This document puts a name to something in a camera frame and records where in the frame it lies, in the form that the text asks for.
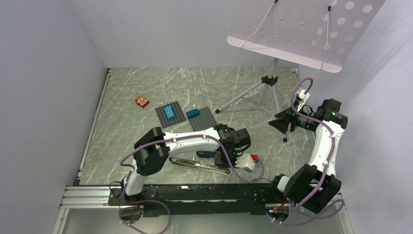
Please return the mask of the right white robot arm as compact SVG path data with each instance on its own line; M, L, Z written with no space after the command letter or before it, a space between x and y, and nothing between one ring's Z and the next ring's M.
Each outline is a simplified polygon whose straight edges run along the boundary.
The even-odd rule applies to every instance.
M348 117L341 114L341 102L326 99L315 113L295 113L292 107L275 115L269 125L282 134L303 128L316 134L315 145L308 163L291 177L274 177L268 189L269 198L281 202L284 198L319 214L339 192L341 181L336 178L337 148L347 127Z

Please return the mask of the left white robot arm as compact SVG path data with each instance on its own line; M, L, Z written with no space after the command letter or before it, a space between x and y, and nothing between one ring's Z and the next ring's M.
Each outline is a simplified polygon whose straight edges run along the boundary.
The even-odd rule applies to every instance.
M131 173L123 180L120 197L129 205L135 204L148 177L161 171L171 157L186 153L215 152L214 165L219 169L253 172L256 163L252 155L245 153L250 145L250 135L245 128L236 131L225 124L187 133L164 133L160 127L154 127L127 155L133 161L128 165Z

